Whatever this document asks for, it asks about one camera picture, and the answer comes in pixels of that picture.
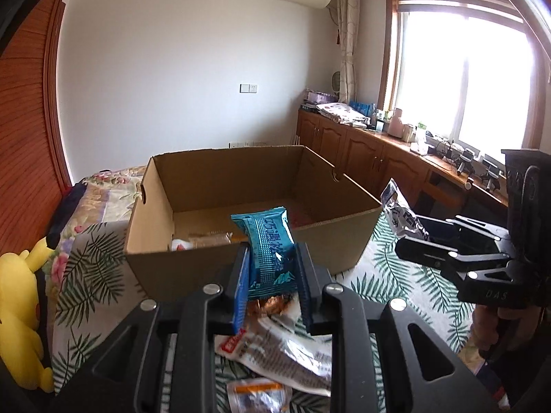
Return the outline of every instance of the red label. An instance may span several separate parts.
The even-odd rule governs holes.
[[[234,335],[233,337],[228,338],[224,343],[222,343],[222,346],[220,347],[222,351],[227,352],[228,354],[231,354],[235,347],[238,345],[239,341],[243,338],[245,333],[247,332],[246,329],[241,328],[237,335]]]

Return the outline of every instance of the plastic food packet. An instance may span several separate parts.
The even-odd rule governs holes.
[[[173,239],[172,251],[179,252],[182,250],[192,250],[194,248],[202,248],[204,246],[218,246],[231,244],[232,233],[219,233],[212,232],[208,234],[195,234],[189,235],[187,240]]]
[[[297,291],[293,274],[293,237],[283,207],[231,219],[249,237],[251,264],[249,299],[263,299]]]
[[[278,315],[285,310],[285,306],[293,299],[291,294],[277,295],[268,299],[255,299],[247,303],[247,316],[267,317]]]
[[[227,384],[231,413],[288,411],[293,392],[270,379],[245,379]]]
[[[214,336],[214,350],[296,390],[331,395],[331,335],[306,332],[297,295],[281,315],[247,317],[237,335]]]
[[[393,178],[390,179],[387,187],[382,192],[381,202],[390,228],[397,236],[407,235],[425,241],[429,240],[429,233],[409,207],[406,198],[400,192]]]

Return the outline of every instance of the pikachu plush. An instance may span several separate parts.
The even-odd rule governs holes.
[[[34,273],[52,253],[44,238],[30,253],[0,256],[0,357],[19,386],[40,387],[46,393],[53,391],[53,373],[40,363],[44,349],[37,334],[40,309]]]

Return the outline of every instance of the cardboard box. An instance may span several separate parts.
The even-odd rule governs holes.
[[[148,296],[172,300],[212,281],[246,240],[230,218],[284,206],[314,223],[293,228],[315,263],[332,274],[355,266],[380,202],[304,146],[167,153],[149,160],[128,228],[125,254]],[[171,252],[172,239],[232,232],[231,244]]]

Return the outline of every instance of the box handle hole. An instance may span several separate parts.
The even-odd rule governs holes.
[[[145,196],[145,188],[143,187],[143,183],[140,183],[140,190],[142,191],[142,203],[145,205],[147,197]]]

